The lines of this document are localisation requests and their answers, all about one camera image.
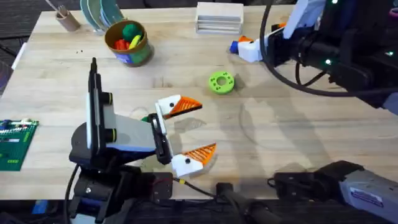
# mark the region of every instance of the stack of white cards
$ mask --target stack of white cards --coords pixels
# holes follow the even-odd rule
[[[240,34],[243,4],[198,2],[195,28],[203,34]]]

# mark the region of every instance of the cup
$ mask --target cup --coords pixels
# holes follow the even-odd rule
[[[123,29],[128,24],[135,24],[142,31],[143,37],[134,48],[130,50],[118,50],[114,46],[115,42],[123,39]],[[144,26],[137,21],[124,20],[113,24],[105,33],[105,42],[116,58],[130,67],[145,65],[154,54]]]

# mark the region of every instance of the green gear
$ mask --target green gear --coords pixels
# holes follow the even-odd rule
[[[226,71],[215,72],[209,78],[210,89],[220,95],[231,92],[235,85],[234,77]]]

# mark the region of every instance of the wooden table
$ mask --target wooden table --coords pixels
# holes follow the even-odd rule
[[[245,7],[244,34],[258,38],[264,7]],[[269,24],[285,21],[291,6],[273,7]],[[228,53],[232,35],[198,35],[195,9],[125,10],[146,27],[155,47],[144,67],[119,63],[83,23],[67,33],[43,12],[0,100],[0,119],[29,117],[40,121],[20,172],[0,172],[1,199],[63,198],[74,164],[68,160],[70,138],[85,122],[85,95],[92,57],[98,59],[103,90],[114,94],[115,111],[140,119],[154,103],[181,94],[203,103],[203,109],[167,121],[174,151],[217,142],[212,165],[187,178],[205,190],[232,182],[246,196],[274,198],[266,178],[277,170],[316,169],[341,159],[398,180],[398,118],[356,98],[326,98],[298,92],[269,75],[260,63],[246,63]],[[207,86],[212,72],[236,77],[236,90],[219,96]],[[280,67],[292,77],[293,63]],[[302,72],[303,80],[317,71]],[[327,80],[316,88],[328,89]],[[154,158],[144,170],[171,170]],[[201,198],[186,186],[174,187],[174,198]]]

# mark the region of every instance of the green ball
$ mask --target green ball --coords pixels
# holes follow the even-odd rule
[[[231,92],[235,85],[234,77],[226,71],[215,72],[208,81],[209,88],[220,95]]]
[[[131,42],[136,35],[142,35],[142,31],[135,24],[128,24],[123,28],[123,39]]]

